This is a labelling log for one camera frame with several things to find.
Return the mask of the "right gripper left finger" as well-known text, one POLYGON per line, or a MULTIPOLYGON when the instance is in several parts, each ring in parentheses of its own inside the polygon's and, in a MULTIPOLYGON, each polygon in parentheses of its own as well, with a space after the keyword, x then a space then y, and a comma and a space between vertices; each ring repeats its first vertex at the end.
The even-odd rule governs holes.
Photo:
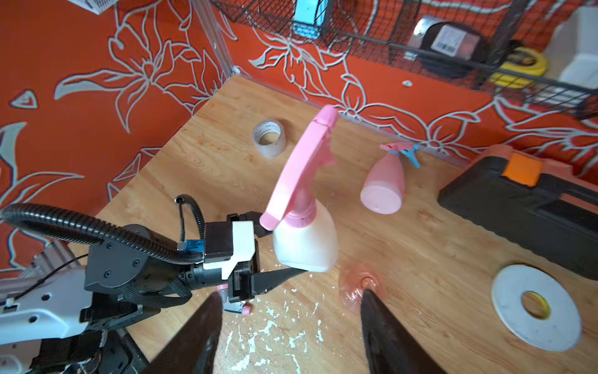
POLYGON ((144 372, 212 373, 222 325, 223 303, 213 292, 144 372))

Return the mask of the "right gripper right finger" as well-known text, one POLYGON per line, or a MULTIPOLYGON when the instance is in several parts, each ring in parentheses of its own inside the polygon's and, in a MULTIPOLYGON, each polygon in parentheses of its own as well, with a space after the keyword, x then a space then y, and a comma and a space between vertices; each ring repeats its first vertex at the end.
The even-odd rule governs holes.
POLYGON ((372 290, 364 291, 361 323, 371 373, 443 373, 372 290))

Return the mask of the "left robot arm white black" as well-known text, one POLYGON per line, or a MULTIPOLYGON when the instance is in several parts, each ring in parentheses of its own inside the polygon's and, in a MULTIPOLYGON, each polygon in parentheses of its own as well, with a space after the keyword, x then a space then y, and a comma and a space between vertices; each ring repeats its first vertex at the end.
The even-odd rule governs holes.
POLYGON ((147 361, 126 328, 215 287, 224 311, 249 315, 251 300, 299 275, 259 270, 251 211, 206 222, 188 195, 199 236, 173 241, 139 224, 107 221, 42 204, 12 204, 2 221, 49 240, 19 277, 1 283, 4 373, 139 373, 147 361))

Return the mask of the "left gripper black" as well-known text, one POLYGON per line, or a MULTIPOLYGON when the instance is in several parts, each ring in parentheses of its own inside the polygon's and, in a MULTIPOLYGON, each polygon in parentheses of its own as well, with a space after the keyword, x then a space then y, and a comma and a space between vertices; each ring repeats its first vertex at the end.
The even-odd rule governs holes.
POLYGON ((259 249, 257 239, 270 235, 271 232, 264 229, 260 223, 261 213, 250 211, 243 214, 229 214, 226 221, 252 221, 255 231, 256 252, 254 257, 247 262, 239 263, 227 280, 221 279, 220 270, 208 271, 203 268, 204 262, 204 239, 183 238, 178 244, 178 249, 193 254, 199 254, 203 258, 202 263, 188 266, 180 275, 191 290, 204 288, 217 288, 218 285, 228 284, 233 295, 241 301, 249 302, 255 296, 264 295, 279 287, 293 277, 305 273, 305 270, 286 268, 277 271, 259 273, 259 249))

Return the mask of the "white spray bottle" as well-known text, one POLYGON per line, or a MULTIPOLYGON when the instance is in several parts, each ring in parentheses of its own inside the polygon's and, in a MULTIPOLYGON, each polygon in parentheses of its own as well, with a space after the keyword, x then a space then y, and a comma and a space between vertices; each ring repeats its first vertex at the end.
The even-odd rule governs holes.
POLYGON ((273 246, 281 264, 308 272, 328 272, 339 258, 333 218, 318 200, 314 221, 303 228, 283 221, 273 232, 273 246))

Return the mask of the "opaque pink spray bottle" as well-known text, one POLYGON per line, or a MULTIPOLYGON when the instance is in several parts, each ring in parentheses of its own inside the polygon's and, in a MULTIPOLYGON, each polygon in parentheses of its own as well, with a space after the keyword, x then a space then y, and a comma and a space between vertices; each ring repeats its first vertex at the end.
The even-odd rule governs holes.
POLYGON ((403 205, 405 186, 400 155, 390 151, 369 172, 361 190, 361 202, 375 213, 396 213, 403 205))

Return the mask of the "pink blue spray nozzle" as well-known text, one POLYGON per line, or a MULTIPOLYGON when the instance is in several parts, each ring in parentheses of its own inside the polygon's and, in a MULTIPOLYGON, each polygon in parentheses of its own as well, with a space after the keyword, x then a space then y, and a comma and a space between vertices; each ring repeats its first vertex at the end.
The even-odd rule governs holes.
POLYGON ((404 155, 415 168, 420 168, 419 160, 417 160, 416 151, 420 149, 420 146, 415 143, 408 142, 395 142, 382 144, 380 148, 386 151, 388 154, 395 154, 399 156, 404 155))

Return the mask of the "transparent pink spray bottle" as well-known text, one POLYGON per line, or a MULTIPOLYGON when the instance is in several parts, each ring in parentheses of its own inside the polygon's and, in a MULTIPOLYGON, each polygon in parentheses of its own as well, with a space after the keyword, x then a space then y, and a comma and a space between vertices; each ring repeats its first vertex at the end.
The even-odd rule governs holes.
POLYGON ((359 314, 364 292, 373 291, 381 300, 387 299, 383 277, 363 263, 349 263, 340 269, 339 300, 349 312, 359 314))

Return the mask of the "pink grey spray nozzle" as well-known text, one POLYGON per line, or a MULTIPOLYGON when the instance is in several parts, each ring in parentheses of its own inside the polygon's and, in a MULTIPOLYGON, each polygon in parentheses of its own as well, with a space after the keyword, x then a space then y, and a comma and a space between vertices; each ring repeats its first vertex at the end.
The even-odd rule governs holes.
POLYGON ((240 314, 242 316, 250 316, 252 314, 253 305, 249 302, 241 301, 237 296, 234 296, 228 284, 218 285, 217 290, 221 297, 224 312, 240 314))

